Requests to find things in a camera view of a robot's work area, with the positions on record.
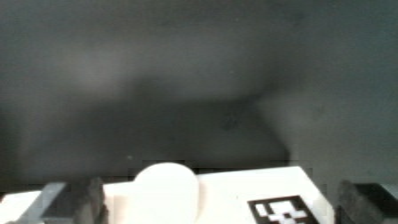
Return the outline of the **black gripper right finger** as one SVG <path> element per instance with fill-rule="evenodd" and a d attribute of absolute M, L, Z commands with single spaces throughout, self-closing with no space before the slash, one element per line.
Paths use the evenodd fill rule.
<path fill-rule="evenodd" d="M 398 184 L 341 182 L 335 224 L 398 224 Z"/>

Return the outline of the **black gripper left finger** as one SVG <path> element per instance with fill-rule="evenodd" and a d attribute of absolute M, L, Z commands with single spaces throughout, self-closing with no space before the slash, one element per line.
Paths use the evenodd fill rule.
<path fill-rule="evenodd" d="M 90 178 L 64 184 L 39 216 L 44 224 L 108 224 L 103 181 Z"/>

